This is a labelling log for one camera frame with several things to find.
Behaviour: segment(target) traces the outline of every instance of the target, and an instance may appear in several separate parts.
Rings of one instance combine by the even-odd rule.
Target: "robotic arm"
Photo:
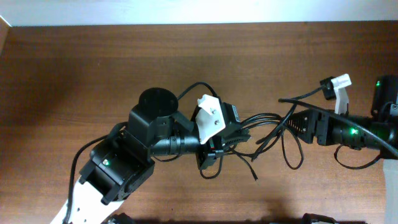
[[[302,154],[302,160],[297,167],[291,167],[285,157],[292,169],[299,168],[303,161],[298,138],[311,144],[314,136],[321,146],[341,144],[352,149],[378,149],[380,156],[373,163],[380,158],[397,159],[398,151],[395,147],[398,144],[398,78],[382,77],[377,81],[372,118],[349,115],[348,105],[345,104],[348,97],[343,88],[336,88],[338,85],[335,81],[329,78],[321,82],[321,88],[311,93],[280,99],[280,102],[294,104],[285,117],[261,113],[242,122],[236,107],[222,102],[207,83],[196,83],[179,97],[163,88],[144,91],[139,103],[130,111],[128,122],[115,125],[107,136],[89,142],[79,150],[72,164],[68,200],[52,223],[101,223],[153,174],[155,161],[152,158],[168,162],[184,154],[196,154],[201,176],[212,179],[220,174],[223,157],[235,154],[249,166],[253,177],[257,179],[244,156],[253,161],[280,138],[284,150],[285,130],[293,134]],[[178,111],[178,100],[197,85],[208,87],[213,96],[203,95],[198,100],[191,119],[188,119]],[[327,99],[336,96],[339,106],[336,103],[335,111],[343,110],[345,113],[336,114],[299,101],[320,90],[324,91]],[[309,109],[294,113],[297,105]],[[257,141],[260,147],[255,153],[235,151],[237,144],[246,142],[251,137],[251,128],[265,124],[276,124],[277,127],[268,136]],[[78,156],[85,148],[98,141],[100,143],[91,151],[90,160],[80,171],[81,177],[73,187]],[[157,158],[169,155],[175,157],[167,160]],[[217,174],[205,176],[202,171],[212,166],[217,159],[220,159]]]

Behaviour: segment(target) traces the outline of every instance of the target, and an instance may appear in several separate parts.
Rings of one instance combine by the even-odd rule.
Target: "wooden surface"
[[[349,73],[350,111],[368,116],[376,77],[398,71],[397,39],[396,22],[11,28],[0,57],[0,220],[49,223],[67,198],[76,151],[127,120],[147,88],[177,95],[206,81],[247,118],[284,114],[290,105],[278,98]],[[190,116],[204,93],[202,87],[189,93],[180,110]],[[321,93],[306,101],[334,108]],[[259,139],[270,130],[251,134]],[[252,152],[254,141],[238,149]],[[291,163],[298,163],[292,137],[286,145]],[[280,144],[261,155],[252,164],[257,182],[237,157],[224,160],[215,180],[200,177],[194,155],[157,162],[154,175],[118,212],[135,219],[202,221],[273,220],[308,212],[383,222],[382,162],[348,170],[334,161],[335,146],[303,144],[303,150],[299,170],[286,166]],[[341,159],[360,165],[375,155],[345,150]]]
[[[7,25],[7,23],[0,17],[0,55],[4,42],[6,41],[8,28],[9,26]]]

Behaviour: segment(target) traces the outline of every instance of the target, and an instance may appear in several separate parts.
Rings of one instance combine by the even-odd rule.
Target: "white panel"
[[[0,0],[12,26],[371,21],[397,11],[396,0]]]

